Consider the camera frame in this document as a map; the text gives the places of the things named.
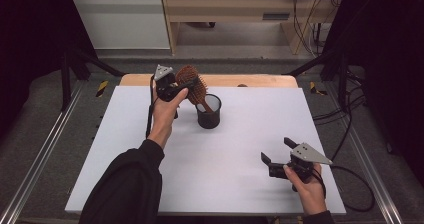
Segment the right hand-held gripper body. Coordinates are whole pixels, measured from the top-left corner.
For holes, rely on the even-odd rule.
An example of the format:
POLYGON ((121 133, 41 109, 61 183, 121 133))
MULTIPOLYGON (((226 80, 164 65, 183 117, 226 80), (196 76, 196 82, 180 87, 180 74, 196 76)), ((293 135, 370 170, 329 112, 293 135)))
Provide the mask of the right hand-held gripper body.
MULTIPOLYGON (((307 143, 298 144, 290 151, 290 161, 287 166, 292 168, 302 181, 309 179, 314 172, 314 164, 332 165, 333 162, 307 143)), ((269 176, 286 179, 283 164, 273 163, 268 166, 269 176)))

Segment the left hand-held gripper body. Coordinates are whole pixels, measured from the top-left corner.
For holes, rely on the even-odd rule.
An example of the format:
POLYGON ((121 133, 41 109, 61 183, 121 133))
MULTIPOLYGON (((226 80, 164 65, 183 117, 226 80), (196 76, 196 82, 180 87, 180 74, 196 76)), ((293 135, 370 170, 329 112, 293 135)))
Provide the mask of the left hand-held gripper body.
POLYGON ((184 89, 176 82, 172 67, 158 65, 154 73, 157 96, 166 102, 173 100, 184 89))

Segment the brown wooden paddle hairbrush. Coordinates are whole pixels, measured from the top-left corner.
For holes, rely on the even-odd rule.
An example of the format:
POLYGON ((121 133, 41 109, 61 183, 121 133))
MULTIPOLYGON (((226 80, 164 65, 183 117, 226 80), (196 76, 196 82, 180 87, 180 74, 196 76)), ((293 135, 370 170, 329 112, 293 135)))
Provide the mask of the brown wooden paddle hairbrush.
POLYGON ((197 84, 193 89, 189 89, 187 98, 193 105, 201 104, 207 112, 211 112, 211 108, 206 104, 205 97, 207 93, 207 85, 200 77, 197 69, 192 65, 183 66, 176 74, 176 82, 187 82, 191 79, 197 79, 197 84))

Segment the black mesh cup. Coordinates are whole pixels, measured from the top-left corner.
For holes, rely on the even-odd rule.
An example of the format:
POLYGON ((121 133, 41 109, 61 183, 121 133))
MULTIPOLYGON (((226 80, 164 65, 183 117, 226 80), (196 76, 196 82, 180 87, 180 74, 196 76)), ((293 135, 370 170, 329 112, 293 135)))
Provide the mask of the black mesh cup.
POLYGON ((197 104, 197 121, 202 128, 213 129, 220 124, 220 110, 222 102, 221 99, 214 94, 207 94, 205 101, 211 108, 211 112, 207 112, 201 104, 197 104))

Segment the person's left hand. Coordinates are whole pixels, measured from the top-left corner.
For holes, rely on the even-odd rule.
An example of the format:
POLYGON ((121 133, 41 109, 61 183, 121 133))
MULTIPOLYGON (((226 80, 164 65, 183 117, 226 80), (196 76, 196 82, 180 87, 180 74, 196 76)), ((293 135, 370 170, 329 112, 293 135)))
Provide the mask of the person's left hand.
POLYGON ((154 141, 162 149, 165 148, 172 133, 172 124, 177 108, 187 94, 188 89, 184 88, 171 101, 166 102, 158 98, 156 92, 153 92, 153 124, 147 138, 154 141))

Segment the person's right hand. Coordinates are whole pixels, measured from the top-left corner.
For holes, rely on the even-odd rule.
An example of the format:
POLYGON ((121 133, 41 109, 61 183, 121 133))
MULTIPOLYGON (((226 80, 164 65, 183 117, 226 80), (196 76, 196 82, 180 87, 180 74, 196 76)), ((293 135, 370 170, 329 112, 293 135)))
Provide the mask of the person's right hand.
POLYGON ((322 184, 315 177, 311 177, 304 183, 292 168, 285 165, 283 170, 288 180, 296 188, 306 216, 327 210, 322 184))

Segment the white board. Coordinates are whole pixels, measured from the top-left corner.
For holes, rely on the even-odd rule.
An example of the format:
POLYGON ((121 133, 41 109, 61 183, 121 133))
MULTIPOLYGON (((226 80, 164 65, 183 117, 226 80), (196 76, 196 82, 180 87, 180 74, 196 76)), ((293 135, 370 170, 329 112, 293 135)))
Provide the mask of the white board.
MULTIPOLYGON (((290 159, 290 138, 323 149, 300 88, 212 87, 222 101, 220 123, 204 129, 190 102, 181 103, 160 165, 162 215, 297 214, 302 206, 289 181, 272 178, 261 157, 290 159)), ((145 138, 150 91, 115 88, 65 207, 81 212, 112 160, 145 138)))

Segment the yellow black tape mark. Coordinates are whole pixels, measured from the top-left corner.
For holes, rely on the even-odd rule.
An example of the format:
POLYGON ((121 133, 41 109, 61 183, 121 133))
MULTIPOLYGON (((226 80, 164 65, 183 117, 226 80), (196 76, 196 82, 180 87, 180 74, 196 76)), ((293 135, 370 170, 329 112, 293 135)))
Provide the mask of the yellow black tape mark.
POLYGON ((108 85, 109 81, 102 81, 98 87, 98 90, 96 92, 96 97, 101 97, 108 85))
POLYGON ((315 85, 315 83, 314 83, 314 82, 310 82, 310 92, 311 92, 312 94, 317 94, 317 95, 322 95, 322 96, 328 95, 328 92, 327 92, 327 91, 324 91, 324 90, 318 90, 318 89, 316 88, 316 85, 315 85))

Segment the light wooden table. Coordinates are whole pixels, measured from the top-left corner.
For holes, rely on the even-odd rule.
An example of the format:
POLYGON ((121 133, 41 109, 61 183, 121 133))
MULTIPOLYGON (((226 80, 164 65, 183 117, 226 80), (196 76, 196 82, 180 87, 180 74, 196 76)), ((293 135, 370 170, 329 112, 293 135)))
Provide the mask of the light wooden table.
MULTIPOLYGON (((278 87, 297 88, 298 83, 293 76, 268 74, 201 74, 208 87, 278 87)), ((151 74, 126 74, 120 86, 148 86, 151 74)))

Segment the white cabinet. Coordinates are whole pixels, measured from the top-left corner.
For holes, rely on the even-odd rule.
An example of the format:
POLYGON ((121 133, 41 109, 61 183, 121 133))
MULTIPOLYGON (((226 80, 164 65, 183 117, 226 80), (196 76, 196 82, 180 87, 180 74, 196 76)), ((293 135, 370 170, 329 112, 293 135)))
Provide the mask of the white cabinet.
POLYGON ((73 0, 97 50, 169 49, 162 0, 73 0))

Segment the wooden desk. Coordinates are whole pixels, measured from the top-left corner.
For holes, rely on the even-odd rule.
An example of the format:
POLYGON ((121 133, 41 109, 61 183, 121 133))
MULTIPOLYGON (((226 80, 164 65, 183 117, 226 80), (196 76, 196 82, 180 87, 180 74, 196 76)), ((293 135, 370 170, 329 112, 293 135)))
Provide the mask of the wooden desk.
POLYGON ((274 22, 281 25, 294 55, 306 48, 310 26, 331 23, 338 0, 163 0, 171 47, 184 22, 274 22))

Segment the aluminium rail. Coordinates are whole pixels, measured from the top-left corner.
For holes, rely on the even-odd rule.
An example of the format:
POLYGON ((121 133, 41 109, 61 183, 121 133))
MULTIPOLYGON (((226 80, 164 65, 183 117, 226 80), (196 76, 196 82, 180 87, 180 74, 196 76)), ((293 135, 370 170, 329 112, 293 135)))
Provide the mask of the aluminium rail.
POLYGON ((332 152, 330 154, 332 159, 338 156, 344 143, 350 145, 349 154, 353 155, 354 161, 357 163, 361 170, 360 177, 365 180, 364 185, 370 190, 374 203, 379 207, 386 224, 403 224, 400 213, 395 206, 386 185, 383 182, 380 174, 370 155, 367 153, 359 134, 357 133, 351 118, 351 104, 352 98, 363 99, 362 93, 358 94, 359 86, 353 87, 347 91, 347 111, 344 112, 337 103, 338 88, 331 82, 325 82, 324 86, 328 91, 331 105, 336 108, 335 130, 333 131, 334 137, 331 144, 332 152))
POLYGON ((15 192, 7 208, 0 216, 0 224, 15 224, 25 206, 34 186, 36 185, 43 169, 54 150, 80 96, 86 87, 85 81, 77 81, 71 92, 71 99, 67 107, 60 112, 48 136, 46 137, 41 149, 37 153, 31 167, 25 178, 21 182, 18 190, 15 192))

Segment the black frame strut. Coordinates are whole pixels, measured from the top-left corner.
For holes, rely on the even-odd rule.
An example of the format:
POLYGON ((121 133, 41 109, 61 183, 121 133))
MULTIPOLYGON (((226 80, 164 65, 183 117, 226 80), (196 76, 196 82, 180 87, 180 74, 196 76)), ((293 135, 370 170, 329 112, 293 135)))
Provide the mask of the black frame strut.
POLYGON ((91 63, 115 77, 123 77, 121 72, 112 66, 100 61, 96 56, 89 55, 81 49, 68 49, 60 59, 60 72, 62 81, 62 107, 65 111, 71 103, 70 71, 73 71, 78 80, 88 80, 91 72, 86 64, 91 63))
POLYGON ((335 48, 326 51, 320 56, 312 59, 306 64, 288 72, 289 76, 297 77, 303 72, 319 65, 323 65, 320 77, 323 81, 332 81, 335 76, 338 76, 338 92, 337 103, 344 112, 347 111, 347 72, 348 72, 348 58, 347 55, 335 48))

